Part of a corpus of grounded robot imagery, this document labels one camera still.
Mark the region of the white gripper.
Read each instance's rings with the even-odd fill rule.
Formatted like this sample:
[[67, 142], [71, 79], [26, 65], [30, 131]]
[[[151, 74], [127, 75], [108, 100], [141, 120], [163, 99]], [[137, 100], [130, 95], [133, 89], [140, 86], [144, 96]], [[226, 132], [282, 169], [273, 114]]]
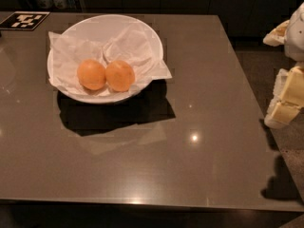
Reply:
[[[263, 39], [265, 45], [277, 47], [284, 44], [287, 57], [304, 61], [304, 3]], [[275, 77], [274, 98], [270, 101], [264, 123], [273, 129], [287, 126], [304, 107], [304, 67], [281, 69]]]

